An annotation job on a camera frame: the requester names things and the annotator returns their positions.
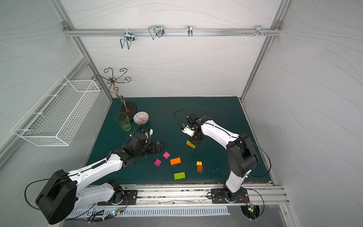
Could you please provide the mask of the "orange 2x3 brick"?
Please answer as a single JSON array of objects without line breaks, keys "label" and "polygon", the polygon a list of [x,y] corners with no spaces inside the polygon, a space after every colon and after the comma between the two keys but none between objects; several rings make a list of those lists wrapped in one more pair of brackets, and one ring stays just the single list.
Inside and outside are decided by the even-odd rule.
[{"label": "orange 2x3 brick", "polygon": [[173,165],[176,165],[176,164],[180,164],[182,161],[181,161],[181,158],[178,157],[178,158],[174,158],[174,159],[171,159],[170,160],[170,164],[173,166]]}]

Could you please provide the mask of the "small green brick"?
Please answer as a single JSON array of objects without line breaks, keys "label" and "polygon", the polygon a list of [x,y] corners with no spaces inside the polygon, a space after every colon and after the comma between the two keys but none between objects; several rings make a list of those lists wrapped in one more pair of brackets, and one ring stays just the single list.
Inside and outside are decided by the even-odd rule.
[{"label": "small green brick", "polygon": [[187,140],[187,143],[186,143],[189,147],[191,148],[195,148],[195,145],[192,144],[189,140]]}]

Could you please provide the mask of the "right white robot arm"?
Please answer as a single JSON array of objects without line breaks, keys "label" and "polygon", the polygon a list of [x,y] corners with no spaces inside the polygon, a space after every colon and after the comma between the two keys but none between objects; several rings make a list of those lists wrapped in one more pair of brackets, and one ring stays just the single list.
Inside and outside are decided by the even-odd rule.
[{"label": "right white robot arm", "polygon": [[251,171],[258,165],[259,157],[250,137],[239,135],[219,126],[208,116],[199,118],[195,113],[186,116],[187,125],[181,131],[189,135],[187,145],[196,148],[205,138],[220,144],[227,153],[230,175],[223,186],[226,202],[233,203],[239,198],[243,184]]}]

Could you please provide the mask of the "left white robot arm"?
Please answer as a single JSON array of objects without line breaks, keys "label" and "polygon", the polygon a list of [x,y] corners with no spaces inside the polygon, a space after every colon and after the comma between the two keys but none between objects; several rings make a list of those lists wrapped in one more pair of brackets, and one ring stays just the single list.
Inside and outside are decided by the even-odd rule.
[{"label": "left white robot arm", "polygon": [[120,149],[88,166],[52,174],[36,199],[36,205],[51,225],[66,219],[74,210],[105,202],[118,205],[124,201],[123,188],[114,180],[100,186],[91,184],[104,176],[134,164],[139,157],[159,154],[165,144],[151,142],[148,135],[137,133]]}]

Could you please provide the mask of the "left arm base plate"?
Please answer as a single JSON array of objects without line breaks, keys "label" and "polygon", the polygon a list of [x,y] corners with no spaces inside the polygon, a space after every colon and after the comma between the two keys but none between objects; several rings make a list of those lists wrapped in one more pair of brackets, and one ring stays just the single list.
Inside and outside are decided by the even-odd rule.
[{"label": "left arm base plate", "polygon": [[137,190],[124,190],[121,194],[113,196],[109,201],[98,202],[98,206],[126,206],[135,205],[138,196]]}]

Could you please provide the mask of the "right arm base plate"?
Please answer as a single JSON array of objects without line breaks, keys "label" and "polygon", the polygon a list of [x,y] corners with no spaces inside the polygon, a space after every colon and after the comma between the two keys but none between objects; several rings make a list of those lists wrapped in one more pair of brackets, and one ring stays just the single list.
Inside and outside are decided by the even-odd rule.
[{"label": "right arm base plate", "polygon": [[227,189],[214,188],[211,189],[209,198],[213,204],[235,204],[235,203],[249,203],[249,195],[245,188],[241,188],[236,193],[231,193]]}]

